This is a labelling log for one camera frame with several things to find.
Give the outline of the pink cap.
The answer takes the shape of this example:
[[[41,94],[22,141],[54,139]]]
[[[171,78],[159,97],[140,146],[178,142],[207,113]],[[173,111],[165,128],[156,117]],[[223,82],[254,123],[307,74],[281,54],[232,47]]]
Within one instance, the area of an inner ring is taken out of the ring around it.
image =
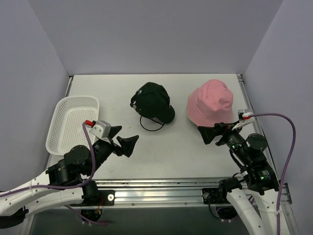
[[[233,120],[232,105],[233,92],[224,82],[212,79],[189,95],[186,109],[198,126],[213,127]]]

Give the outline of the dark green cap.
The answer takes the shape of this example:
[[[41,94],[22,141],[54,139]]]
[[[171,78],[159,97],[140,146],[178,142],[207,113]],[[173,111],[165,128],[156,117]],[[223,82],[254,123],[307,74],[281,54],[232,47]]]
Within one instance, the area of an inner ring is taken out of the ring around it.
[[[166,89],[154,82],[147,82],[139,88],[131,98],[130,106],[142,117],[156,118],[164,124],[171,123],[175,118]]]

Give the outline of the beige bucket hat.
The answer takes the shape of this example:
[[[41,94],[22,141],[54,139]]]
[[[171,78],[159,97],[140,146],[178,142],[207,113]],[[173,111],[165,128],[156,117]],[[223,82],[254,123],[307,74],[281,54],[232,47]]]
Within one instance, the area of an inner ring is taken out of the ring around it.
[[[187,116],[188,116],[188,118],[189,118],[189,120],[194,124],[194,125],[196,125],[196,126],[198,126],[192,119],[191,119],[191,117],[190,117],[190,115],[189,115],[189,113],[188,113],[188,110],[186,109],[186,114],[187,114]]]

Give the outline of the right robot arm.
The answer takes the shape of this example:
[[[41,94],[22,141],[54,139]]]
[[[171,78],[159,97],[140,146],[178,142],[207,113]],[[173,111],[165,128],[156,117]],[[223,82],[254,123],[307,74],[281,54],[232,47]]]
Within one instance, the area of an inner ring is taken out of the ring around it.
[[[217,196],[232,205],[249,234],[290,235],[291,230],[278,198],[280,181],[263,153],[268,142],[258,133],[243,138],[238,125],[239,122],[216,123],[214,127],[199,126],[198,130],[205,144],[210,144],[219,136],[216,145],[229,148],[231,158],[239,167],[258,209],[254,209],[236,177],[221,180]]]

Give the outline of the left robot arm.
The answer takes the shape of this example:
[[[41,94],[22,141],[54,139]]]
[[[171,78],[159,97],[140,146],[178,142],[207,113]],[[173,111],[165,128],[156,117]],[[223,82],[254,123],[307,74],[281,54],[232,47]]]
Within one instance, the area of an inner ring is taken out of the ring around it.
[[[121,126],[110,126],[103,121],[82,124],[88,145],[77,145],[63,159],[37,177],[15,189],[0,194],[1,229],[17,226],[36,213],[65,206],[96,206],[95,212],[81,211],[83,221],[99,225],[103,206],[114,204],[115,192],[101,192],[92,179],[96,170],[111,154],[130,157],[139,136],[117,137]]]

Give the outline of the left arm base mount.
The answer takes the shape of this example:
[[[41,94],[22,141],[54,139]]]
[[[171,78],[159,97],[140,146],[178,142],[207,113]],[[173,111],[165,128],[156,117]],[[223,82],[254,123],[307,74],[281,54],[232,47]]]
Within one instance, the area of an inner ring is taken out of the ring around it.
[[[97,195],[90,199],[84,199],[81,207],[96,207],[95,209],[80,209],[83,223],[89,225],[107,226],[111,221],[101,220],[104,207],[113,206],[115,202],[115,191],[112,189],[100,190]]]

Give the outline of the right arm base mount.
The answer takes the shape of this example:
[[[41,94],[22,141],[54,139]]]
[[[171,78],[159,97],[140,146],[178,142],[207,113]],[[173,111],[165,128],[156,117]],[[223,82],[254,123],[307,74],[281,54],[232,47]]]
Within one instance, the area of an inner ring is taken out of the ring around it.
[[[233,206],[220,206],[220,204],[230,204],[226,199],[227,193],[231,192],[232,189],[243,189],[241,185],[243,181],[231,177],[221,180],[217,188],[202,189],[203,203],[208,205],[214,218],[229,222],[238,215]]]

